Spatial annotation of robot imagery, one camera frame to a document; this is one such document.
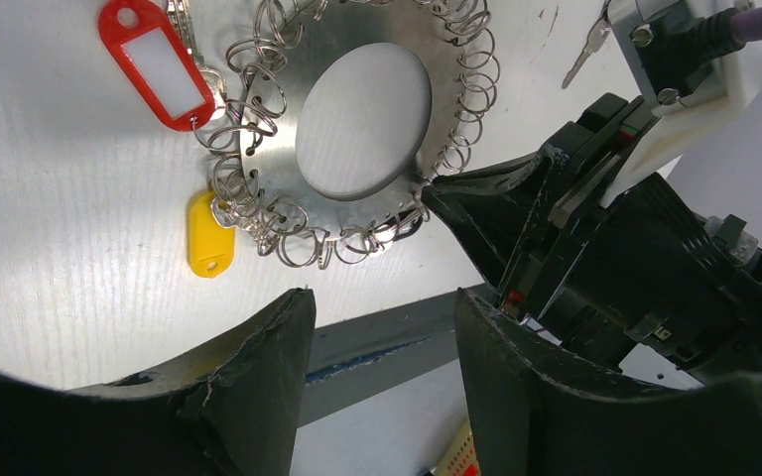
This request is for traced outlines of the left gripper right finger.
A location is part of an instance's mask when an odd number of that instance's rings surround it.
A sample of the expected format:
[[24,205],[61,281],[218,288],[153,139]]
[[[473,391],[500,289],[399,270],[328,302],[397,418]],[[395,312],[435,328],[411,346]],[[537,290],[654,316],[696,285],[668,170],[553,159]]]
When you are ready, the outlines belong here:
[[671,389],[591,363],[467,290],[454,317],[484,474],[762,475],[762,373]]

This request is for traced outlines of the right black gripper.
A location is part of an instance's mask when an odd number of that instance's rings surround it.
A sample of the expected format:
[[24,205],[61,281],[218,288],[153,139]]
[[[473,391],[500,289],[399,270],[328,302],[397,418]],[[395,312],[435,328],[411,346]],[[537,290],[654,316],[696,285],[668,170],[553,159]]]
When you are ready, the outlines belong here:
[[493,290],[589,359],[643,344],[679,368],[759,364],[759,249],[658,174],[600,199],[654,121],[604,94],[536,152],[435,178],[421,202]]

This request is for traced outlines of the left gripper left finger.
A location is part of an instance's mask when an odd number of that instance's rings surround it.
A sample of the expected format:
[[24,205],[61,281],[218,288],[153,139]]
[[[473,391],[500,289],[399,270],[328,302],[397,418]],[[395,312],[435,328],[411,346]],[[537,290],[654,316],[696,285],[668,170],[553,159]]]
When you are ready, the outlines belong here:
[[286,475],[316,325],[292,289],[153,368],[71,391],[0,374],[0,475]]

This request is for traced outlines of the metal disc with keyrings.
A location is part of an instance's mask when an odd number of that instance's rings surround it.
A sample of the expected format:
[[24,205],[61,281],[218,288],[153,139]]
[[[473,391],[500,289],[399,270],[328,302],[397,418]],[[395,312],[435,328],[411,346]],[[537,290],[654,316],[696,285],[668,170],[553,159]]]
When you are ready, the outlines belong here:
[[239,79],[212,154],[211,210],[256,253],[325,269],[464,170],[497,96],[484,1],[261,1],[225,62]]

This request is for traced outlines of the green tag key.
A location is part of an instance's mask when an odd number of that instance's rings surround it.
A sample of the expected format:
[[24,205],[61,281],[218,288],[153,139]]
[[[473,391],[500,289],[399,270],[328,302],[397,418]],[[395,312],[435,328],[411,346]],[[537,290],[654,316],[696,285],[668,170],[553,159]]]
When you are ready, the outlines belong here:
[[561,89],[567,89],[591,56],[597,53],[605,44],[610,34],[610,24],[605,15],[600,16],[589,29],[585,43],[575,59],[571,69],[567,72],[561,84]]

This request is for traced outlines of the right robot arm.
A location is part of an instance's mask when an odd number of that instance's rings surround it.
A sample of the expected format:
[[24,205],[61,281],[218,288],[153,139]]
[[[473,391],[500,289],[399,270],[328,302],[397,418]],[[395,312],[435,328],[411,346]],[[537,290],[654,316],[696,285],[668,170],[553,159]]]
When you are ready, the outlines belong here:
[[697,380],[762,372],[762,249],[736,217],[694,213],[658,174],[603,196],[658,130],[607,93],[536,152],[440,177],[423,204],[512,318],[616,369],[644,345]]

